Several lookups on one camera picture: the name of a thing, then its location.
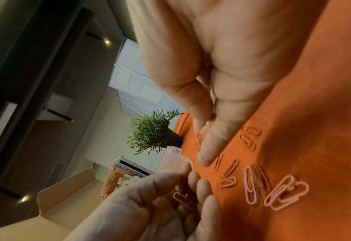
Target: plant pot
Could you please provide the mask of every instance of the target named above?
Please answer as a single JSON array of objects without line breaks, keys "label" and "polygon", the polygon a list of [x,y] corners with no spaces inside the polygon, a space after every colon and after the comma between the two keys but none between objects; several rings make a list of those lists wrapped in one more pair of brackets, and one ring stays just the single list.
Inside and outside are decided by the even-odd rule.
[{"label": "plant pot", "polygon": [[168,146],[181,148],[183,137],[168,128],[164,140],[161,142],[160,147],[166,148]]}]

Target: cardboard box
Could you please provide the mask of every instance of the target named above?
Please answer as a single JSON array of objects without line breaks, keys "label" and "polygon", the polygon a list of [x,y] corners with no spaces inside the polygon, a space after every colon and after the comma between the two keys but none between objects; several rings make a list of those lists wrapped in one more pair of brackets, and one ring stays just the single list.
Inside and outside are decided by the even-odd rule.
[{"label": "cardboard box", "polygon": [[40,215],[0,228],[0,241],[61,241],[103,201],[93,168],[38,193]]}]

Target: plastic box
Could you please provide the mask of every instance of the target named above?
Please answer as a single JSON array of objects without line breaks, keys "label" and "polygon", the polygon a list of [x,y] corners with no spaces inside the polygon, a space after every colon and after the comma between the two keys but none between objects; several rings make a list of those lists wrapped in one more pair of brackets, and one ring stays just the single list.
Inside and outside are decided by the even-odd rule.
[{"label": "plastic box", "polygon": [[156,173],[176,171],[179,172],[185,162],[193,163],[186,156],[181,154],[182,150],[178,147],[167,147],[162,155],[161,162],[158,165]]}]

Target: orange tablecloth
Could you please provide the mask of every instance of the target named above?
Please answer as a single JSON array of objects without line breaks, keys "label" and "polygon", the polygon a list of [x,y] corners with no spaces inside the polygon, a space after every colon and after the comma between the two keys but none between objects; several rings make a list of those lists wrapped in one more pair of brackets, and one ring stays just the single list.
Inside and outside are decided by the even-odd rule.
[{"label": "orange tablecloth", "polygon": [[[293,73],[280,82],[247,126],[262,129],[248,150],[238,135],[223,152],[218,172],[196,163],[192,117],[182,115],[175,131],[182,153],[208,179],[222,207],[223,240],[351,240],[351,0],[332,0]],[[218,182],[238,158],[238,185]],[[293,174],[310,193],[274,212],[246,203],[243,169],[260,164],[274,187]]]}]

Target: paper clip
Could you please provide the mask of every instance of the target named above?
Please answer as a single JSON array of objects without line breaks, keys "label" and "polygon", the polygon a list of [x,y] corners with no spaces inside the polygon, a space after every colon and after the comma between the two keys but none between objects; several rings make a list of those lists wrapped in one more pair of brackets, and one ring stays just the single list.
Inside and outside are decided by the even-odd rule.
[{"label": "paper clip", "polygon": [[264,200],[268,193],[272,191],[268,177],[258,164],[252,164],[251,169],[254,173],[255,187],[258,189],[259,198]]},{"label": "paper clip", "polygon": [[[247,181],[247,174],[250,174],[250,181],[251,181],[251,185],[252,185],[252,190],[250,190],[250,187],[248,186],[248,181]],[[252,169],[247,166],[244,168],[244,188],[245,188],[245,193],[246,193],[246,200],[247,203],[250,205],[257,205],[258,203],[258,196],[257,196],[257,191],[255,189],[255,185],[254,185],[254,173],[252,171]],[[250,193],[254,194],[254,200],[251,202],[250,201]]]},{"label": "paper clip", "polygon": [[256,149],[256,144],[248,136],[241,134],[239,138],[242,140],[244,145],[251,151],[254,151]]},{"label": "paper clip", "polygon": [[255,128],[255,127],[242,127],[243,132],[245,132],[248,135],[255,135],[259,136],[262,133],[261,129]]},{"label": "paper clip", "polygon": [[235,186],[237,183],[238,183],[238,180],[236,179],[236,177],[229,177],[220,181],[219,187],[220,188],[232,187],[232,186]]},{"label": "paper clip", "polygon": [[177,202],[185,205],[188,209],[190,210],[193,210],[194,208],[191,206],[191,204],[189,203],[189,199],[185,196],[185,195],[182,195],[181,193],[179,192],[175,192],[173,194],[173,198],[175,200],[177,200]]},{"label": "paper clip", "polygon": [[283,205],[280,205],[279,207],[274,207],[273,206],[273,203],[271,204],[271,209],[273,211],[279,211],[285,207],[288,207],[289,205],[297,202],[298,200],[300,200],[300,197],[304,196],[305,194],[307,194],[309,192],[309,185],[304,182],[304,181],[298,181],[296,182],[295,186],[298,186],[298,185],[303,185],[305,186],[305,190],[303,192],[300,192],[298,194],[295,194],[294,196],[291,196],[289,198],[286,198],[286,199],[281,199],[280,196],[278,196],[278,202],[280,203],[283,203]]},{"label": "paper clip", "polygon": [[291,191],[294,189],[296,179],[292,175],[285,176],[281,182],[267,195],[264,199],[264,206],[270,206],[283,192]]},{"label": "paper clip", "polygon": [[224,177],[228,178],[235,170],[235,168],[239,165],[239,160],[235,159],[231,165],[228,167],[228,169],[224,172]]},{"label": "paper clip", "polygon": [[223,158],[223,154],[221,153],[215,161],[214,168],[213,168],[214,172],[218,171],[218,168],[219,168],[220,162],[222,161],[222,158]]}]

